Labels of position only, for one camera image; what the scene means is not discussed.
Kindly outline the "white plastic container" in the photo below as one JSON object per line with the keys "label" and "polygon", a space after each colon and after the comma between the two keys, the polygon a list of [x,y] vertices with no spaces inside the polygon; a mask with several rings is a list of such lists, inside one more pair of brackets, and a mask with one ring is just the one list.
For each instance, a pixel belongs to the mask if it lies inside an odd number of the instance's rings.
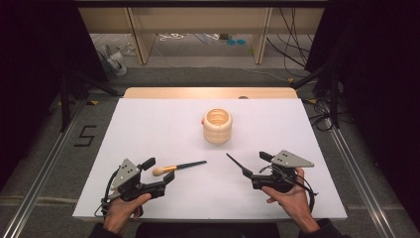
{"label": "white plastic container", "polygon": [[112,72],[116,76],[123,76],[127,73],[125,59],[120,52],[112,53],[109,46],[101,46],[97,50],[100,62],[106,72]]}

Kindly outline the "person's left hand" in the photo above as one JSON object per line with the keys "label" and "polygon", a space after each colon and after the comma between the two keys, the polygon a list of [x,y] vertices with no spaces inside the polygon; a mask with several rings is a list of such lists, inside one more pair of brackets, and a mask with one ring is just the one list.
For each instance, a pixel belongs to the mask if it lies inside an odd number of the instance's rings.
{"label": "person's left hand", "polygon": [[141,206],[151,198],[152,196],[146,193],[132,201],[124,201],[121,198],[113,200],[105,217],[103,228],[113,234],[123,236],[130,219],[139,219],[142,216]]}

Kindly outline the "black curtain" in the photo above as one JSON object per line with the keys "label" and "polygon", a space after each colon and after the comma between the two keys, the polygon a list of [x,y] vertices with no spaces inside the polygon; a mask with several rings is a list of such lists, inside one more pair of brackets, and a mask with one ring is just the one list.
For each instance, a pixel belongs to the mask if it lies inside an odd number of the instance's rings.
{"label": "black curtain", "polygon": [[337,74],[351,115],[420,232],[420,0],[328,0],[308,71],[348,26]]}
{"label": "black curtain", "polygon": [[0,189],[71,70],[107,79],[74,0],[0,0]]}

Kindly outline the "cream ringed brush holder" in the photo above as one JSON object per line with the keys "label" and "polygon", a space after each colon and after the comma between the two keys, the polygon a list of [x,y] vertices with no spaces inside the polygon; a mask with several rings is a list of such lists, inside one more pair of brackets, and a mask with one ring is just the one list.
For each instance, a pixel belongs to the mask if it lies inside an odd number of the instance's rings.
{"label": "cream ringed brush holder", "polygon": [[203,135],[211,144],[224,144],[232,136],[233,116],[222,108],[207,111],[202,120]]}

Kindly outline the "metal floor rail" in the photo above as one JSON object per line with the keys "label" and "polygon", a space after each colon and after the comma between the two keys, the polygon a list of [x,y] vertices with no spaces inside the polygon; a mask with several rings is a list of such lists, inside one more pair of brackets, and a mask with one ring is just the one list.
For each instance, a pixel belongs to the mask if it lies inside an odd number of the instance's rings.
{"label": "metal floor rail", "polygon": [[350,147],[348,146],[340,129],[335,127],[331,130],[332,137],[336,146],[341,153],[344,163],[351,175],[352,180],[365,204],[367,212],[376,227],[381,238],[396,238],[393,229],[390,226],[389,220],[386,217],[383,209],[380,207],[376,197],[374,196],[367,179],[360,169]]}
{"label": "metal floor rail", "polygon": [[0,238],[18,238],[42,193],[82,110],[76,105],[61,129],[58,114],[48,117],[26,157],[0,190]]}

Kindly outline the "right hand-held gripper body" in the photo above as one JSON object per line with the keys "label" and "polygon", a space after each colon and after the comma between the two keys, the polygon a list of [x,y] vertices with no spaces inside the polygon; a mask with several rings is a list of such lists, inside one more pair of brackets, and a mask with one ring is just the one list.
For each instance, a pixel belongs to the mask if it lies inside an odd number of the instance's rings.
{"label": "right hand-held gripper body", "polygon": [[260,170],[259,175],[252,176],[253,189],[261,189],[263,186],[272,187],[275,190],[286,193],[289,192],[297,181],[296,168],[313,168],[314,164],[286,150],[280,151],[267,166],[271,169],[271,174],[263,176],[264,168]]}

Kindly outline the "large makeup brush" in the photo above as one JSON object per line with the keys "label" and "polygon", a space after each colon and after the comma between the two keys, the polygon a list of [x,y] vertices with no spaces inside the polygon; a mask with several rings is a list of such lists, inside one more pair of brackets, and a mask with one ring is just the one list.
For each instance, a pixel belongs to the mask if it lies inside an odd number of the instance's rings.
{"label": "large makeup brush", "polygon": [[191,167],[195,167],[195,166],[199,166],[203,164],[206,164],[206,161],[199,161],[199,162],[192,162],[192,163],[186,163],[186,164],[175,165],[175,166],[154,168],[153,175],[155,177],[158,177],[163,174],[170,173],[172,171],[183,170],[183,169],[187,169],[187,168],[191,168]]}

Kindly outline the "white table sheet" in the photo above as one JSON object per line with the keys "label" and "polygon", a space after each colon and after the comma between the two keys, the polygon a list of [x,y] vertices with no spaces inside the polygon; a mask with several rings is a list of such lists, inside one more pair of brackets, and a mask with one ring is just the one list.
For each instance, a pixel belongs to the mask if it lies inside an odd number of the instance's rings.
{"label": "white table sheet", "polygon": [[[210,109],[233,116],[232,136],[211,144],[201,120]],[[164,196],[145,204],[148,221],[276,221],[286,218],[277,204],[253,189],[242,168],[258,173],[267,163],[260,151],[287,150],[314,164],[305,178],[316,192],[313,216],[347,216],[324,157],[298,99],[121,99],[73,212],[97,218],[108,180],[125,159],[140,164],[155,158],[160,167],[206,161],[179,170]]]}

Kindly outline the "light wooden shelf unit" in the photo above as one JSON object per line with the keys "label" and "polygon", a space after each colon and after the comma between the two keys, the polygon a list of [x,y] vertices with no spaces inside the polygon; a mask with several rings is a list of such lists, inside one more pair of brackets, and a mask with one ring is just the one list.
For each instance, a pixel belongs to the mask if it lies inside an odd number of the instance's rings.
{"label": "light wooden shelf unit", "polygon": [[322,8],[87,8],[78,9],[90,34],[130,34],[138,63],[148,62],[158,33],[249,34],[255,63],[263,62],[266,37],[317,32]]}

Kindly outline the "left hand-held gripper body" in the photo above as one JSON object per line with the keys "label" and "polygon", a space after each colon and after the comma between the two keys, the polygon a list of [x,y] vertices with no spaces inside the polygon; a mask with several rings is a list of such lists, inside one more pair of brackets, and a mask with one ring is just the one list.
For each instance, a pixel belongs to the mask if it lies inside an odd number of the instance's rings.
{"label": "left hand-held gripper body", "polygon": [[125,159],[110,184],[110,189],[114,190],[114,193],[109,196],[109,200],[121,198],[124,201],[132,201],[146,193],[149,193],[152,198],[164,196],[164,181],[142,183],[142,172],[138,169],[138,165],[133,164],[129,159]]}

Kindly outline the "person's right hand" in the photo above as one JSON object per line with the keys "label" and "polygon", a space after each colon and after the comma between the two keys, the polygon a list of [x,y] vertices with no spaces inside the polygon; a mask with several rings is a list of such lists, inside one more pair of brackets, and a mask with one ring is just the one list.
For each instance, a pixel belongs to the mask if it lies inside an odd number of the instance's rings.
{"label": "person's right hand", "polygon": [[304,188],[295,185],[289,192],[281,193],[272,187],[263,186],[262,191],[268,196],[266,202],[277,202],[301,232],[309,234],[320,229],[317,221],[312,217]]}

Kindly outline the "black metal stand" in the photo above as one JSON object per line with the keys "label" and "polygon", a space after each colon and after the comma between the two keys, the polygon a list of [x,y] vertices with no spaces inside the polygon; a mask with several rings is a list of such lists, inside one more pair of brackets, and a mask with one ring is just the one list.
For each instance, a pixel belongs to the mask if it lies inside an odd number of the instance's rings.
{"label": "black metal stand", "polygon": [[325,62],[321,67],[311,72],[309,75],[298,80],[296,83],[292,83],[291,87],[295,90],[309,83],[312,80],[317,80],[312,93],[315,97],[325,96],[327,93],[330,94],[330,108],[329,115],[332,125],[339,128],[338,121],[338,78],[336,70],[332,62]]}
{"label": "black metal stand", "polygon": [[105,85],[103,82],[90,77],[78,70],[68,70],[61,76],[60,102],[61,102],[61,132],[70,124],[69,95],[76,100],[85,100],[88,97],[88,85],[94,86],[112,96],[122,96],[119,91]]}

